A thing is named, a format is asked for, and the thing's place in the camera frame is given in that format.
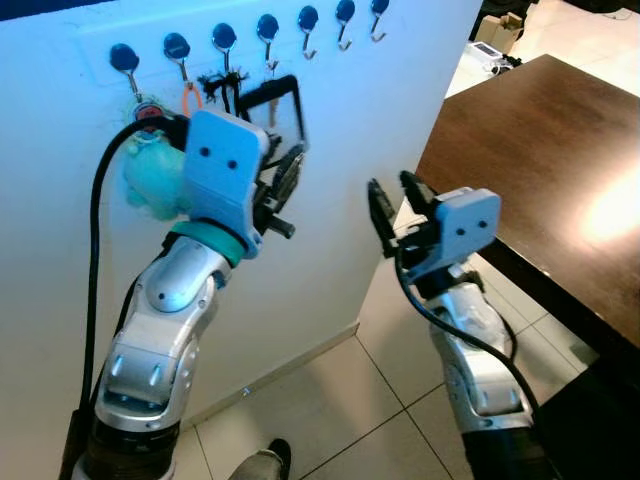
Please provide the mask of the black floor mat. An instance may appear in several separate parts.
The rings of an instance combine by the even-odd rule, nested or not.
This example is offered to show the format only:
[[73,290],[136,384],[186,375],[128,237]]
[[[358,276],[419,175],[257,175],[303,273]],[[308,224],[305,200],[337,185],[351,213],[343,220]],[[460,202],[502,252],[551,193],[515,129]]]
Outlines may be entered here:
[[591,365],[541,404],[540,428],[563,480],[640,480],[636,387]]

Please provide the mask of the dark brown wooden table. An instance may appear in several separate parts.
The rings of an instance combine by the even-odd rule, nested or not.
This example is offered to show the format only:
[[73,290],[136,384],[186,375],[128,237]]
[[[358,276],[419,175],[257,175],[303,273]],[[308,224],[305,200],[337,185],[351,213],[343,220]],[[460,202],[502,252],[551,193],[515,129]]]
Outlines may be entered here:
[[539,56],[444,101],[417,174],[502,200],[481,256],[640,380],[640,100]]

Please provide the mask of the black spiky keychain ornament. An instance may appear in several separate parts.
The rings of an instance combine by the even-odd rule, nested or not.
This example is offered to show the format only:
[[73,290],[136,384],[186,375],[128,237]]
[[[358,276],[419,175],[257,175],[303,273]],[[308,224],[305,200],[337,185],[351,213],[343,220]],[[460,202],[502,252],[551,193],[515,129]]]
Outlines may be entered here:
[[238,108],[238,100],[241,97],[241,86],[247,81],[244,74],[238,70],[232,70],[228,73],[212,73],[207,76],[197,78],[200,88],[204,91],[206,102],[218,101],[218,95],[221,95],[221,105],[227,114],[241,116],[241,110]]

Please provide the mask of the blue round wall hook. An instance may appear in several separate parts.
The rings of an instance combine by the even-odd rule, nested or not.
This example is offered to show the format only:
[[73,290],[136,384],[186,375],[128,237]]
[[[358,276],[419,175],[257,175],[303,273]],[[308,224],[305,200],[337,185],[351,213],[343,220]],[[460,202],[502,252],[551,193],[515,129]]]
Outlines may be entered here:
[[344,52],[351,46],[351,40],[346,37],[349,22],[355,17],[355,0],[339,0],[335,6],[335,22],[338,24],[338,36],[335,45],[340,52]]
[[296,17],[296,24],[300,29],[302,37],[301,52],[303,59],[311,60],[314,58],[316,51],[310,47],[310,38],[312,32],[314,32],[317,20],[319,20],[319,13],[315,6],[306,5],[302,6],[300,13]]
[[234,31],[234,28],[229,26],[228,23],[221,22],[212,27],[211,42],[215,49],[220,52],[221,59],[223,59],[224,76],[229,76],[229,74],[232,73],[232,68],[230,68],[230,52],[232,52],[233,47],[236,46],[236,41],[236,31]]
[[387,37],[387,32],[381,31],[380,23],[389,5],[390,0],[371,0],[370,12],[372,15],[372,23],[370,26],[370,40],[374,42],[374,44],[378,44],[378,42],[383,41],[384,38]]
[[278,19],[273,14],[261,14],[257,19],[255,32],[257,38],[264,44],[264,65],[270,76],[273,76],[278,60],[273,56],[273,42],[279,31]]
[[177,32],[170,32],[164,37],[163,52],[166,59],[177,64],[180,70],[180,78],[187,87],[192,87],[192,79],[189,78],[186,68],[186,60],[189,55],[189,42],[186,37],[179,35]]
[[136,51],[127,44],[114,44],[109,50],[109,63],[111,68],[127,77],[134,100],[142,102],[143,95],[136,82],[136,77],[134,77],[134,73],[140,65],[140,58],[138,58]]

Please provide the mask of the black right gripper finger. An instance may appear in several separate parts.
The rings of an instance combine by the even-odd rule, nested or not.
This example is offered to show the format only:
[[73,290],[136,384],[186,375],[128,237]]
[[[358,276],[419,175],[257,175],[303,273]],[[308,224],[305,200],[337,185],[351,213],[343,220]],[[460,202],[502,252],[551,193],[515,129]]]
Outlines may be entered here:
[[404,191],[404,200],[410,205],[413,214],[434,218],[438,205],[435,193],[413,172],[399,173],[399,182]]
[[396,256],[397,250],[397,234],[394,228],[396,209],[390,205],[387,192],[381,188],[378,179],[370,179],[367,182],[367,201],[369,201],[372,227],[379,239],[381,255],[384,259],[392,259]]

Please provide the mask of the white partition panel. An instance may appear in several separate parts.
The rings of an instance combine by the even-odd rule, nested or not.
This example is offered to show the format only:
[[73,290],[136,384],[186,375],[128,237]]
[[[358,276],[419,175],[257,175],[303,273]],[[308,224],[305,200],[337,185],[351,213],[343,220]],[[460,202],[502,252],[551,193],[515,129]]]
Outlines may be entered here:
[[[319,13],[303,59],[296,17]],[[140,56],[141,90],[178,108],[163,38],[189,41],[189,72],[220,67],[212,27],[237,32],[233,67],[260,82],[261,14],[280,22],[280,73],[300,79],[308,156],[283,218],[292,239],[264,238],[219,294],[201,339],[191,413],[306,355],[355,320],[376,262],[367,180],[415,168],[477,10],[477,0],[390,0],[383,41],[370,0],[356,0],[349,49],[337,47],[337,0],[0,0],[0,470],[58,468],[81,392],[91,182],[125,124],[131,87],[109,50]]]

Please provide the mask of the white device with screen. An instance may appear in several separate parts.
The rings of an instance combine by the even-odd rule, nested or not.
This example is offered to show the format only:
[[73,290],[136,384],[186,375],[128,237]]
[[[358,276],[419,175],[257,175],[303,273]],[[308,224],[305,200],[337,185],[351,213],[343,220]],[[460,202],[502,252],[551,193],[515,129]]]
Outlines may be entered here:
[[485,44],[485,42],[470,42],[467,45],[466,52],[472,59],[480,61],[480,63],[495,63],[495,61],[503,61],[506,55],[502,51],[494,49],[493,46]]

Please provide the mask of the orange carabiner keychain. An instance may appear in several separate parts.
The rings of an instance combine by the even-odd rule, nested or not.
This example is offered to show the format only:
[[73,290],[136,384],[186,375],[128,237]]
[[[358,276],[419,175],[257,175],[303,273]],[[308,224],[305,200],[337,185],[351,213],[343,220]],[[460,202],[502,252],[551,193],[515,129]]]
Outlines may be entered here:
[[184,83],[182,104],[180,105],[182,105],[183,114],[186,116],[191,116],[196,111],[204,108],[204,95],[202,95],[195,82],[187,81]]

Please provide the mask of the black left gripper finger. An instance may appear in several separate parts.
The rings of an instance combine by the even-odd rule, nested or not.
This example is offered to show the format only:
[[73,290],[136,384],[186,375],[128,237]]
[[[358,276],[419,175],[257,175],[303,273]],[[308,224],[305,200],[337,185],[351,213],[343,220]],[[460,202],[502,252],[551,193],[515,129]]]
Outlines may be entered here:
[[276,161],[271,180],[271,212],[283,210],[289,197],[293,195],[305,163],[306,152],[306,145],[294,145]]
[[274,152],[262,165],[260,170],[260,196],[264,197],[265,201],[282,201],[284,156],[283,152]]

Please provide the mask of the round red keychain tag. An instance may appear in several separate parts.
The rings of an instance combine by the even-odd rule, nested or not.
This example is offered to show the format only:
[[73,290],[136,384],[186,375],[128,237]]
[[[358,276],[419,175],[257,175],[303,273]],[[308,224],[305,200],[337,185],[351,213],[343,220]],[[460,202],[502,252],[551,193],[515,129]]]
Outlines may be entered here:
[[128,122],[137,122],[137,120],[154,118],[154,116],[172,115],[172,110],[164,104],[164,101],[152,95],[142,95],[127,111]]

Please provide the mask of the teal plush toy keychain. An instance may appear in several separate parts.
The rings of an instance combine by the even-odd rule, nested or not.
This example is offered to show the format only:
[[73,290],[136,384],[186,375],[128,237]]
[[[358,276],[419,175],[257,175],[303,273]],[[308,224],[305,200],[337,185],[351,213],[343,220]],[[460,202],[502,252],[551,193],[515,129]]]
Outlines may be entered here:
[[159,131],[134,133],[124,150],[128,204],[160,221],[186,215],[191,209],[184,189],[186,154]]

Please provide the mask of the brown cardboard box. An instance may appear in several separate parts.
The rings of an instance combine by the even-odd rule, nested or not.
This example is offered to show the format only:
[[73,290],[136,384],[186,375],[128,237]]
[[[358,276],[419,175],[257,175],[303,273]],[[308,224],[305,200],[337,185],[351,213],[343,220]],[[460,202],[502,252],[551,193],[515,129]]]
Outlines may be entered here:
[[515,13],[485,15],[477,27],[475,40],[493,47],[493,49],[511,54],[515,44],[524,35],[524,18]]

